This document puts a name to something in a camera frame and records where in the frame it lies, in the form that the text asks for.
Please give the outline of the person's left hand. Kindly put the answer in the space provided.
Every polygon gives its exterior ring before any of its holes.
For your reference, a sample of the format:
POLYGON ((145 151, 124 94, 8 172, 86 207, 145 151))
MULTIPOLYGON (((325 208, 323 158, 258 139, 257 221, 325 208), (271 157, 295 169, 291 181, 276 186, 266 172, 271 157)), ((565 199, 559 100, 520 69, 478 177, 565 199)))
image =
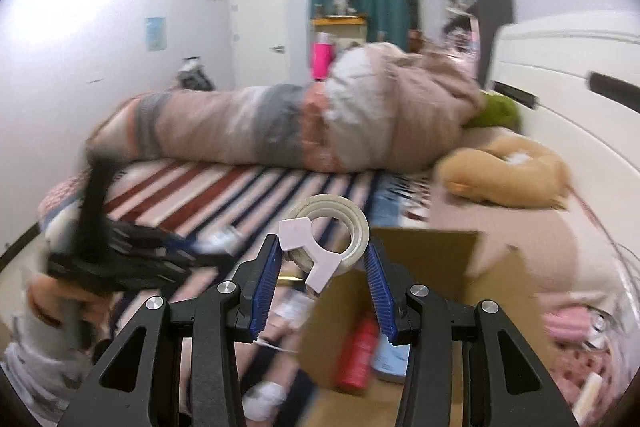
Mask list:
POLYGON ((32 313, 48 324, 64 323, 63 303, 73 301, 79 305, 81 320, 101 326, 111 313, 113 296, 91 294, 78 285, 38 274, 27 284, 26 301, 32 313))

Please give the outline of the grey sleeve forearm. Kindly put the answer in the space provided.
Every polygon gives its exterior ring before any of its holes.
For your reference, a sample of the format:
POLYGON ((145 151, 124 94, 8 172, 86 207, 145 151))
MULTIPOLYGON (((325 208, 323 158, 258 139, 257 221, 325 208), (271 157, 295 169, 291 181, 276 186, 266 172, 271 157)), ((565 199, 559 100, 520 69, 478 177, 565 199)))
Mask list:
POLYGON ((26 309, 13 317, 13 337, 1 367, 36 421, 55 426, 91 372, 93 351, 70 349, 62 329, 26 309))

